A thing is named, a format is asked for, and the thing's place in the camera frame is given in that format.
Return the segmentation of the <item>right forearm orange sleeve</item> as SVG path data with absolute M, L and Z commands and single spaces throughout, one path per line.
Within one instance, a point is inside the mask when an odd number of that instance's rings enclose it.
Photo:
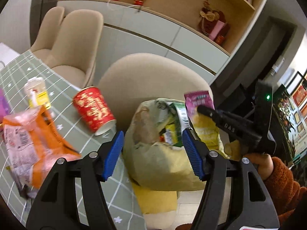
M 278 158 L 273 157 L 273 171 L 264 184 L 275 206 L 279 224 L 283 226 L 300 202 L 306 199 L 306 187 L 294 180 L 291 170 Z

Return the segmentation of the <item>right hand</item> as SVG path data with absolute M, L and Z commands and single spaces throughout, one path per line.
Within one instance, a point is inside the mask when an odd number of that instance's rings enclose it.
M 270 155 L 252 153 L 246 154 L 244 157 L 257 165 L 257 171 L 262 180 L 266 180 L 272 174 L 274 164 Z

